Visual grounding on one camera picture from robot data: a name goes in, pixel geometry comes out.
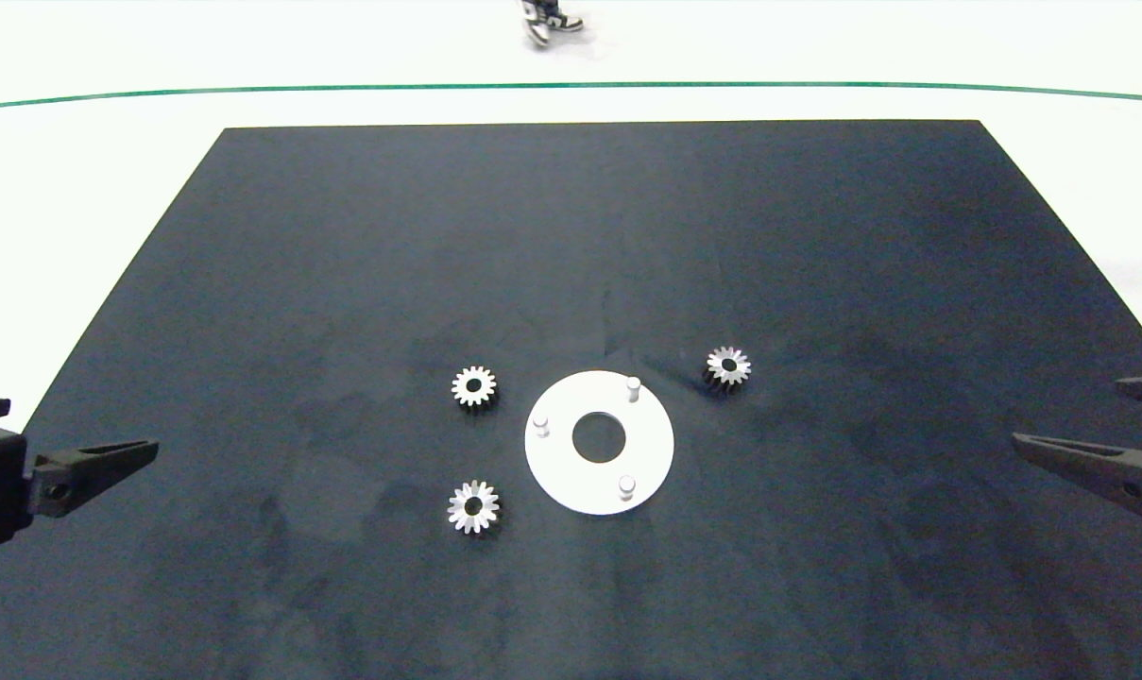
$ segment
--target black mat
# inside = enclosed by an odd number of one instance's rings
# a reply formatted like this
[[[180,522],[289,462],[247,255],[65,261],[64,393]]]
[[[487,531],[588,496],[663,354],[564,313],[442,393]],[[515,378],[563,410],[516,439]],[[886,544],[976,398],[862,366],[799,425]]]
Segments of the black mat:
[[[590,367],[675,427],[609,518],[522,445]],[[227,130],[27,429],[163,450],[0,547],[0,678],[1142,679],[1142,520],[1007,439],[1142,448],[1141,374],[976,122]]]

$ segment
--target green line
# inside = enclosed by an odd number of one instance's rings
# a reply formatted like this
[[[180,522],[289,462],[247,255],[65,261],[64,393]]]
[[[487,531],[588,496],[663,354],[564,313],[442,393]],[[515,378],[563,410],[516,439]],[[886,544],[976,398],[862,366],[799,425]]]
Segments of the green line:
[[[1026,95],[1097,96],[1103,99],[1142,102],[1142,95],[1127,91],[1062,90],[1057,87],[1027,87],[1014,85],[975,85],[959,82],[876,82],[876,81],[632,81],[632,82],[447,82],[416,85],[260,85],[249,87],[186,87],[179,90],[100,91],[95,95],[46,96],[42,99],[0,102],[8,106],[61,104],[91,99],[127,99],[131,96],[169,95],[230,95],[243,91],[354,91],[354,90],[597,90],[641,89],[641,87],[880,87],[880,89],[912,90],[979,90],[1019,91]]]

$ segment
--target white ring plate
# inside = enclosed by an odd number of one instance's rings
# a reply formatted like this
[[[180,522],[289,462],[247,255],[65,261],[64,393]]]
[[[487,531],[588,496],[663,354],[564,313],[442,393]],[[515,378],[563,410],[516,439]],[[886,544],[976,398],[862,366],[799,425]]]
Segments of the white ring plate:
[[[661,486],[670,470],[675,437],[670,418],[645,386],[630,401],[628,376],[609,370],[585,370],[552,384],[524,422],[528,469],[550,498],[588,514],[614,514],[638,507]],[[571,434],[588,414],[617,418],[626,430],[626,446],[609,462],[592,462],[576,451]],[[545,418],[548,432],[533,425]],[[622,499],[619,480],[635,479],[630,499]]]

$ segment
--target shoe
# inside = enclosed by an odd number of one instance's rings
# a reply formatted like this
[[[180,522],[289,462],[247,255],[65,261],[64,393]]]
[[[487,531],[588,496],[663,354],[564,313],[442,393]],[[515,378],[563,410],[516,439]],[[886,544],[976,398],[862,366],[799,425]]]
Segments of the shoe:
[[[524,11],[524,31],[529,40],[537,47],[546,47],[549,43],[549,17],[545,8],[533,0],[520,0],[520,8]]]
[[[568,17],[565,14],[549,14],[545,19],[553,30],[561,30],[563,33],[571,33],[574,30],[582,30],[582,19],[579,17]]]

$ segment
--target metal spur gear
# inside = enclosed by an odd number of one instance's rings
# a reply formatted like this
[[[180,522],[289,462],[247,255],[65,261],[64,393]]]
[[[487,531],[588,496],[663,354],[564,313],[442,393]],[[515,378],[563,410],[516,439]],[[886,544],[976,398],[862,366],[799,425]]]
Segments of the metal spur gear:
[[[471,530],[481,536],[491,529],[492,522],[499,521],[499,495],[488,482],[477,479],[463,483],[461,489],[453,489],[453,498],[449,499],[449,521],[455,530]]]
[[[705,379],[714,387],[733,392],[751,377],[751,360],[742,350],[718,347],[705,360]]]
[[[498,383],[486,367],[471,366],[453,378],[453,398],[463,409],[476,411],[493,406],[498,400]]]

